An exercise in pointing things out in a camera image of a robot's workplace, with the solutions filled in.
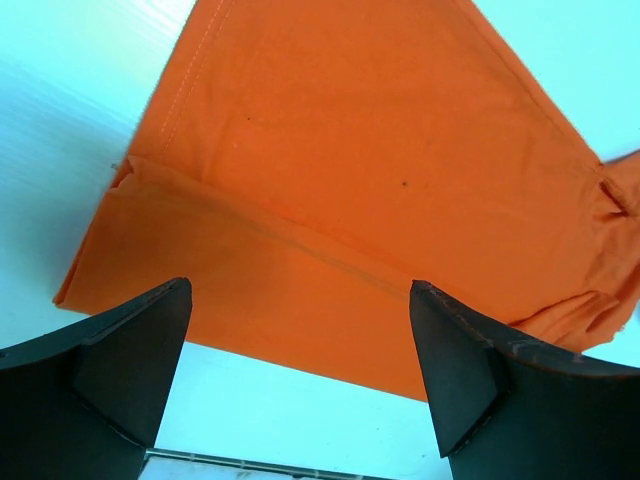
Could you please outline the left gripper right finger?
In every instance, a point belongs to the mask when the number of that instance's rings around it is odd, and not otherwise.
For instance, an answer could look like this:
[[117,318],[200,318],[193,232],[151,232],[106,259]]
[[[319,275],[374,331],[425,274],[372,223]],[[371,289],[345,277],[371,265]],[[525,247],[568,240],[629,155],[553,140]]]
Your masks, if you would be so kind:
[[639,371],[573,353],[413,283],[410,321],[456,479],[635,479]]

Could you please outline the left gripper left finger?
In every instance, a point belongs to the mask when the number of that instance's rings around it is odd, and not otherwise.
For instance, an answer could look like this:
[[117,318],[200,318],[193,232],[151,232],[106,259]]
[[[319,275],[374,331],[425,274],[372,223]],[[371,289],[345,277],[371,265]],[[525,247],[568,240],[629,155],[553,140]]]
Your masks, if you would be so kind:
[[175,278],[2,349],[2,478],[137,478],[159,432],[191,311],[191,283]]

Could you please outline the orange t-shirt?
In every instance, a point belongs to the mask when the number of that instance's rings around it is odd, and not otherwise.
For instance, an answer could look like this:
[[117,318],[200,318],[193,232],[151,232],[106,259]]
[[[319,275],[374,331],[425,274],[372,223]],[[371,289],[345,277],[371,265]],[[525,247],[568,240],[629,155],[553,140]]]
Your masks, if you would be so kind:
[[54,301],[174,277],[190,342],[424,400],[416,280],[574,352],[624,327],[639,157],[470,1],[198,1]]

